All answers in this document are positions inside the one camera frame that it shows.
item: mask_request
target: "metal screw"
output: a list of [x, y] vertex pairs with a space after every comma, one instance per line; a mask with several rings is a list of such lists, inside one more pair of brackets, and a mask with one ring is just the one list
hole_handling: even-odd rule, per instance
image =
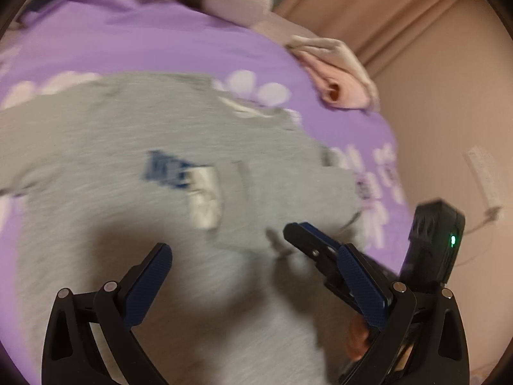
[[59, 298], [66, 298], [69, 294], [69, 289], [68, 288], [63, 288], [61, 289], [58, 293], [57, 293], [57, 297]]
[[448, 299], [451, 299], [453, 296], [452, 291], [449, 288], [442, 289], [442, 295]]
[[402, 282], [394, 282], [393, 289], [395, 289], [399, 293], [405, 293], [408, 288]]
[[114, 282], [114, 281], [110, 281], [110, 282], [107, 282], [105, 284], [105, 286], [103, 287], [103, 289], [108, 292], [108, 293], [111, 293], [112, 291], [114, 291], [115, 289], [117, 288], [117, 282]]

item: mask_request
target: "mattress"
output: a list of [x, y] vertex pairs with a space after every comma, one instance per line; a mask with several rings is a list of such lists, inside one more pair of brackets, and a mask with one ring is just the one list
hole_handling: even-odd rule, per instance
[[[0, 55], [0, 109], [98, 75], [210, 74], [218, 89], [235, 97], [290, 110], [305, 132], [332, 150], [338, 166], [353, 171], [361, 200], [360, 246], [399, 271], [411, 215], [390, 127], [379, 113], [327, 109], [309, 76], [279, 44], [174, 0], [55, 0], [40, 13], [30, 13], [25, 23], [27, 29]], [[288, 32], [279, 23], [274, 18], [260, 27], [272, 29], [275, 40], [285, 40]], [[39, 373], [20, 340], [14, 293], [22, 217], [22, 199], [0, 199], [0, 341], [34, 384]]]

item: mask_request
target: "wall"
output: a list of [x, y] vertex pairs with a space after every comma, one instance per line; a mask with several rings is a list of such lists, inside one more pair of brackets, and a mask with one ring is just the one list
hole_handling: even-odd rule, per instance
[[464, 236], [449, 284], [478, 368], [513, 336], [513, 41], [487, 3], [460, 0], [375, 80], [412, 209], [441, 196], [472, 229], [485, 203], [463, 153], [481, 145], [502, 176], [505, 219]]

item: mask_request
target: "power strip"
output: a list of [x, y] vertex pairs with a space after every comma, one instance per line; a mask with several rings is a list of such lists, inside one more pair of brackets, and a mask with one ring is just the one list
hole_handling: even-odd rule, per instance
[[485, 153], [479, 146], [474, 146], [466, 153], [466, 157], [486, 199], [488, 206], [485, 212], [486, 216], [491, 221], [501, 220], [503, 218], [502, 209], [504, 204], [497, 190], [497, 184], [490, 173]]

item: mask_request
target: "brown curtain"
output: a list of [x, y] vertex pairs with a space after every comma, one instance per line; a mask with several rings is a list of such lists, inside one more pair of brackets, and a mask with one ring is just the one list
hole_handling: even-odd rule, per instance
[[321, 37], [343, 40], [371, 76], [458, 0], [283, 0], [275, 12]]

